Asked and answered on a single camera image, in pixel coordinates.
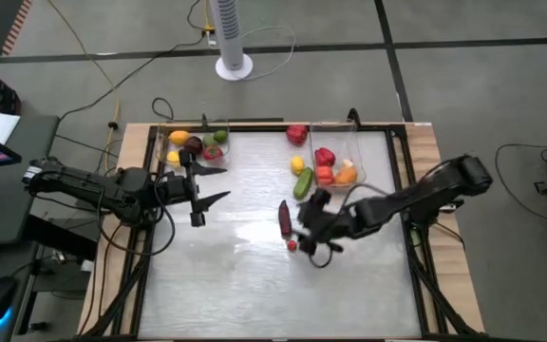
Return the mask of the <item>red bell pepper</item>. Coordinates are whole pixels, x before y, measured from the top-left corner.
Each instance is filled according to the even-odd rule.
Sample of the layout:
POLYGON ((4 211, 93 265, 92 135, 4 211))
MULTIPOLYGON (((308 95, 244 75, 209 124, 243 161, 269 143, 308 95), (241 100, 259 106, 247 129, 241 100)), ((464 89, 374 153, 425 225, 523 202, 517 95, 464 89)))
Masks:
POLYGON ((289 125, 286 129, 287 140, 296 146, 302 146, 309 135, 309 128, 305 125, 289 125))
POLYGON ((314 151, 314 160, 318 166, 334 166, 335 154, 326 147, 320 147, 314 151))

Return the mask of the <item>large orange-red tomato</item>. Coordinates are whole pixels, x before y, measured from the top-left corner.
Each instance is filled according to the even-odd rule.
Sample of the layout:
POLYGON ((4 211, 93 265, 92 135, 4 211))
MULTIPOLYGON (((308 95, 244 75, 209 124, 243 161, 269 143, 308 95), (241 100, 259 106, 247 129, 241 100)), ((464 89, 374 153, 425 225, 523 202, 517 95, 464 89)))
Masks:
POLYGON ((318 185, 330 185, 335 183, 333 169, 328 165, 318 165, 315 168, 315 178, 318 185))

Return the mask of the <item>orange bell pepper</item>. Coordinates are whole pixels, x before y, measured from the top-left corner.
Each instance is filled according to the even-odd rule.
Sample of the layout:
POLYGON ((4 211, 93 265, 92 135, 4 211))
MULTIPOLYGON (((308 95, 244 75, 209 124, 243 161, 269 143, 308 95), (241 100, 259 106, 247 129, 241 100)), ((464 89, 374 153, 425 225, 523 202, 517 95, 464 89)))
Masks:
POLYGON ((358 178, 357 169, 351 160, 343 160, 339 172, 335 176, 336 185, 349 185, 355 183, 358 178))

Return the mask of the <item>wooden table board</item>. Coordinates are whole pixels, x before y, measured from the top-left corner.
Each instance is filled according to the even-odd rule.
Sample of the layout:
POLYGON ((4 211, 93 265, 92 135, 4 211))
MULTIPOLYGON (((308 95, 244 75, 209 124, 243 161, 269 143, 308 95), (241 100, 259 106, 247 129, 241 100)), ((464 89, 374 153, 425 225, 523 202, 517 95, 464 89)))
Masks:
MULTIPOLYGON (((431 123, 376 123, 364 122, 359 131, 383 129, 392 135, 392 149, 396 160, 392 163, 399 168, 400 184, 406 186, 441 160, 434 129, 431 123)), ((154 123, 130 123, 123 133, 119 167, 145 166, 155 170, 159 165, 158 152, 163 149, 163 139, 157 136, 154 123)), ((431 280, 436 282, 455 312, 467 325, 477 332, 483 332, 481 311, 476 298, 465 251, 460 242, 460 227, 453 212, 439 215, 439 224, 430 229, 429 236, 422 240, 417 255, 429 271, 431 280)), ((99 257, 99 263, 107 267, 99 270, 90 283, 103 294, 88 294, 82 317, 96 313, 89 307, 92 299, 101 298, 109 305, 125 279, 136 267, 138 259, 124 256, 121 252, 110 252, 99 257)), ((141 290, 146 279, 143 277, 130 291, 119 312, 104 331, 106 335, 137 333, 139 328, 141 290)))

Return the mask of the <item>clear plastic basket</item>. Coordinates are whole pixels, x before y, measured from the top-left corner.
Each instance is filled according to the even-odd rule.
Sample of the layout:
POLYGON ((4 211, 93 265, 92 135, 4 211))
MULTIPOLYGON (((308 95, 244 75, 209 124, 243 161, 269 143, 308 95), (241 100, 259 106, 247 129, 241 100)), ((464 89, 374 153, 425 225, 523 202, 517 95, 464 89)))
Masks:
POLYGON ((326 147, 336 156, 335 165, 331 166, 335 176, 339 172, 343 160, 353 161, 358 172, 358 178, 355 183, 349 185, 336 185, 335 183, 330 185, 318 185, 317 180, 315 179, 318 186, 329 188, 349 188, 350 186, 366 179, 366 172, 364 170, 358 141, 357 124, 354 121, 344 123, 315 122, 310 124, 309 131, 311 156, 314 168, 318 166, 314 160, 314 151, 320 147, 326 147))
POLYGON ((224 143, 217 143, 217 145, 224 152, 224 156, 217 160, 206 161, 202 157, 202 153, 199 155, 193 154, 195 156, 195 161, 200 163, 203 166, 210 167, 219 167, 224 168, 228 167, 231 162, 231 133, 230 126, 227 121, 224 120, 202 120, 202 121, 178 121, 170 123, 160 123, 157 126, 158 138, 160 140, 159 146, 157 147, 156 157, 159 162, 162 163, 162 169, 165 171, 175 171, 179 173, 184 172, 184 168, 180 166, 179 168, 174 168, 170 166, 166 161, 166 155, 168 152, 176 150, 179 151, 183 149, 183 145, 174 145, 168 141, 168 135, 175 130, 185 130, 190 133, 191 136, 197 136, 203 140, 204 135, 213 135, 218 130, 225 130, 228 133, 228 139, 224 143))

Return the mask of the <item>dark purple plum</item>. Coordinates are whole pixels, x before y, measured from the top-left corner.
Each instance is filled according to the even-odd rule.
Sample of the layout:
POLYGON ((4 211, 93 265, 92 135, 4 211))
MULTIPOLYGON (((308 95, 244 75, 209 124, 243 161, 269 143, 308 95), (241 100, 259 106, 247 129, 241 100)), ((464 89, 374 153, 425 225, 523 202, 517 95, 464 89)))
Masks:
POLYGON ((204 144, 203 144, 201 138, 199 138, 197 136, 189 137, 183 145, 184 150, 186 150, 190 153, 196 154, 196 155, 201 154, 202 151, 203 151, 203 148, 204 148, 204 144))

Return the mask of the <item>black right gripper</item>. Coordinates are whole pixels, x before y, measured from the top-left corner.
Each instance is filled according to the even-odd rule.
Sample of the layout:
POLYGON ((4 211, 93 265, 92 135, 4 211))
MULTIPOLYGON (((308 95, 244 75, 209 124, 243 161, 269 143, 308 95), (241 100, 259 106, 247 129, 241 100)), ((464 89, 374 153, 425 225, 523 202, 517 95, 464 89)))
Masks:
POLYGON ((311 252, 311 243, 313 249, 321 243, 329 230, 333 214, 326 212, 324 206, 330 202, 331 193, 327 190, 317 189, 311 196, 310 201, 304 201, 298 204, 298 222, 311 231, 311 239, 308 235, 295 231, 297 240, 297 249, 303 253, 311 252))

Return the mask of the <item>green cucumber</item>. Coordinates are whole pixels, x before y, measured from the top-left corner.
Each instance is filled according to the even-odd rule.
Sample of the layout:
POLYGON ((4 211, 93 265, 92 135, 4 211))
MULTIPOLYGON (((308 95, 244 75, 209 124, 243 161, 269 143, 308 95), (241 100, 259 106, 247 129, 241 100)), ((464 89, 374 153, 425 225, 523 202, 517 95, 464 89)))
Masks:
POLYGON ((292 190, 293 196, 297 200, 301 200, 307 196, 311 189, 313 179, 313 170, 306 167, 298 176, 296 184, 292 190))

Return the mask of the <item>white tower fan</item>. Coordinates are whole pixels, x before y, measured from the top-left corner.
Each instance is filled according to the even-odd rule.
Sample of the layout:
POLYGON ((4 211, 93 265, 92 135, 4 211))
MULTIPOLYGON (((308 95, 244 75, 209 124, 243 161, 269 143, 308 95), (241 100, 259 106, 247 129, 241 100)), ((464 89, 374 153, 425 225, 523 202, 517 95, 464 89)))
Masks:
POLYGON ((253 61, 243 51, 236 0, 209 0, 220 57, 217 75, 226 81, 245 80, 253 70, 253 61))

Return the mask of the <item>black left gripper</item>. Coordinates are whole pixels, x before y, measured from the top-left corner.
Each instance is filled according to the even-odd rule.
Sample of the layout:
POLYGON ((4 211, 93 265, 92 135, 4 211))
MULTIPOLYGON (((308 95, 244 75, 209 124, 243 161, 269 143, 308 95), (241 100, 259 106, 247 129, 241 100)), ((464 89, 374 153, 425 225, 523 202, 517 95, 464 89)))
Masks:
POLYGON ((179 152, 180 165, 185 170, 185 195, 191 202, 191 225, 200 227, 205 225, 205 216, 203 212, 207 212, 209 208, 218 200, 230 194, 230 191, 225 191, 208 196, 203 199, 198 198, 198 185, 195 181, 195 176, 211 176, 225 173, 225 168, 203 166, 195 161, 195 156, 187 151, 180 150, 179 152))

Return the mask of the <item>black aluminium table frame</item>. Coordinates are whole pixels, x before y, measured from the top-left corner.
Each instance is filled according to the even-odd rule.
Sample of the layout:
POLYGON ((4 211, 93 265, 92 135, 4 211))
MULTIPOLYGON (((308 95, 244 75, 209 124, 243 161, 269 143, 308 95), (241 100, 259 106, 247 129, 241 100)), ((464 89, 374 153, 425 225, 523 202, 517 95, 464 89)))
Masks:
MULTIPOLYGON (((392 135, 388 133, 388 131, 383 129, 375 129, 375 130, 381 130, 387 134, 387 139, 390 142, 391 148, 392 148, 392 135)), ((391 150, 390 158, 391 158, 391 162, 394 162, 396 160, 393 149, 391 150)), ((162 168, 162 164, 159 162, 159 165, 157 166, 156 169, 161 169, 161 168, 162 168)), ((400 184, 399 168, 392 164, 392 169, 395 173, 395 176, 394 176, 395 184, 398 186, 402 186, 400 184)), ((408 252, 411 258, 416 258, 419 261, 420 261, 420 258, 417 255, 417 249, 420 246, 414 249, 410 249, 408 252)), ((99 263, 99 257, 106 256, 112 251, 121 252, 125 257, 133 257, 132 255, 129 255, 124 251, 120 251, 109 246, 104 241, 100 242, 98 245, 98 252, 99 252, 98 265, 95 270, 95 276, 92 280, 96 278, 96 274, 99 270, 104 271, 107 269, 105 265, 101 265, 99 263)), ((122 334, 122 335, 116 335, 116 334, 106 335, 104 333, 104 331, 107 329, 109 324, 113 322, 113 318, 119 312, 119 309, 122 308, 132 288, 139 283, 141 278, 144 277, 147 280, 146 273, 137 274, 135 271, 137 267, 141 266, 141 262, 138 257, 137 259, 138 259, 138 263, 136 264, 136 267, 133 269, 133 271, 131 271, 130 275, 125 279, 125 282, 123 283, 123 285, 121 286, 117 294, 115 295, 113 302, 111 304, 109 305, 104 304, 104 301, 101 298, 92 299, 90 301, 89 307, 94 308, 96 310, 96 313, 90 313, 86 318, 82 317, 83 322, 80 326, 80 329, 84 335, 93 334, 94 336, 99 337, 102 340, 109 339, 113 342, 136 342, 137 341, 138 333, 122 334)), ((437 287, 441 295, 444 295, 444 294, 441 293, 438 284, 431 280, 429 271, 424 267, 424 263, 422 261, 420 261, 420 263, 422 265, 423 270, 420 273, 412 272, 410 274, 410 279, 413 286, 413 293, 415 294, 415 299, 417 303, 417 314, 419 318, 421 332, 427 337, 443 337, 443 338, 451 337, 455 335, 456 333, 454 328, 451 325, 451 321, 448 318, 448 316, 443 312, 442 304, 440 304, 436 300, 435 296, 430 292, 429 289, 430 287, 435 286, 437 287)), ((102 295, 104 293, 103 291, 97 290, 94 285, 91 284, 91 286, 95 290, 94 294, 102 295)), ((140 313, 142 309, 142 301, 144 299, 145 288, 146 288, 146 281, 143 284, 143 287, 141 290, 142 298, 139 300, 140 313)))

